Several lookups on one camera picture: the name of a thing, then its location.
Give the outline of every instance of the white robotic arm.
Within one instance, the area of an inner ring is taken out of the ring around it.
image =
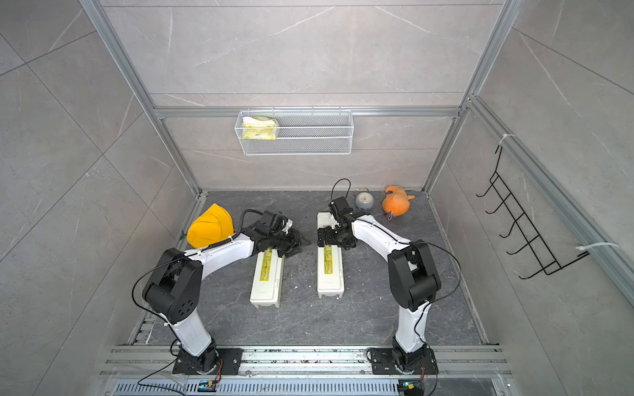
[[[156,269],[143,289],[143,299],[166,321],[181,342],[175,373],[209,373],[216,367],[216,343],[205,329],[197,305],[200,283],[212,272],[267,249],[277,249],[280,256],[293,256],[301,245],[310,244],[292,228],[285,216],[268,211],[259,221],[242,228],[232,237],[205,248],[180,252],[171,248],[163,253]]]
[[[427,313],[441,287],[429,247],[422,241],[402,238],[373,216],[353,210],[343,197],[331,201],[329,207],[337,225],[318,230],[319,246],[348,249],[361,240],[387,261],[390,290],[400,305],[392,356],[402,372],[418,368],[426,349]]]

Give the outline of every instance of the metal rail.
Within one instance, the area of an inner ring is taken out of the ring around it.
[[[158,107],[159,118],[177,117],[237,117],[244,110],[349,110],[355,117],[457,117],[455,106],[215,106],[215,107]]]
[[[472,96],[469,98],[468,104],[496,139],[502,139],[504,134],[512,134],[512,131],[481,98]],[[516,137],[504,139],[501,144],[583,245],[611,240],[607,233],[595,223],[592,217],[581,208],[566,189],[522,144],[520,139]],[[589,252],[630,304],[634,305],[634,264],[630,258],[621,249],[614,246],[596,246],[589,249]]]
[[[471,81],[467,86],[467,90],[465,91],[465,96],[460,102],[460,114],[451,123],[449,131],[444,137],[440,150],[438,150],[438,155],[436,156],[436,159],[432,164],[432,168],[429,171],[429,175],[423,184],[423,191],[430,192],[434,187],[436,179],[438,179],[438,175],[440,174],[440,170],[451,151],[451,147],[456,141],[456,137],[458,137],[460,128],[469,114],[467,100],[470,96],[478,95],[480,91],[482,91],[486,77],[489,75],[491,68],[493,67],[493,63],[497,59],[498,54],[502,49],[502,45],[506,41],[508,33],[511,31],[515,18],[517,18],[517,14],[523,4],[524,0],[506,0],[504,3],[498,20],[493,27],[489,42],[484,48],[480,61],[475,68],[474,76],[471,78]]]
[[[240,371],[223,378],[417,378],[372,374],[368,345],[236,346],[243,348]],[[432,347],[443,378],[510,378],[506,359],[495,345]],[[101,369],[102,378],[140,379],[174,360],[165,345],[114,347]],[[171,368],[163,371],[170,373]]]
[[[187,182],[187,185],[190,187],[191,192],[194,196],[198,196],[201,189],[198,182],[196,182],[193,172],[189,168],[189,165],[187,165],[181,150],[178,148],[178,145],[167,130],[165,124],[163,124],[163,122],[154,114],[154,102],[152,101],[150,94],[148,94],[148,90],[143,84],[143,81],[141,81],[141,77],[139,77],[138,73],[134,69],[132,62],[127,56],[123,45],[119,41],[119,37],[117,37],[117,34],[110,24],[110,21],[108,20],[99,0],[79,0],[79,2],[84,7],[84,11],[86,11],[90,20],[93,22],[95,29],[103,39],[106,48],[108,48],[108,51],[112,55],[112,58],[117,64],[119,70],[121,70],[121,74],[127,81],[130,89],[136,96],[136,99],[139,101],[143,111],[150,119],[152,126],[154,126],[154,129],[157,131],[157,134],[167,148],[167,151],[172,156],[178,170],[181,171],[181,174]]]

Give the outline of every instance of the white box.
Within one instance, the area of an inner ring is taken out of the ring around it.
[[[251,287],[251,304],[255,308],[275,305],[280,307],[281,277],[284,272],[284,257],[278,257],[277,249],[257,254],[256,273]]]
[[[334,226],[337,222],[329,212],[317,214],[317,228]],[[341,248],[337,245],[317,246],[317,294],[322,296],[344,295],[344,267]]]

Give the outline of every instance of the clock face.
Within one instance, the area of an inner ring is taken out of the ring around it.
[[[370,203],[374,200],[374,198],[372,198],[372,195],[370,193],[361,193],[358,195],[359,201],[363,202],[363,203]]]

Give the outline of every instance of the white mesh basket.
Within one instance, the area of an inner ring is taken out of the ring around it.
[[[242,118],[254,115],[277,120],[275,140],[243,139]],[[236,135],[246,155],[350,154],[353,115],[349,110],[249,110],[240,112]]]

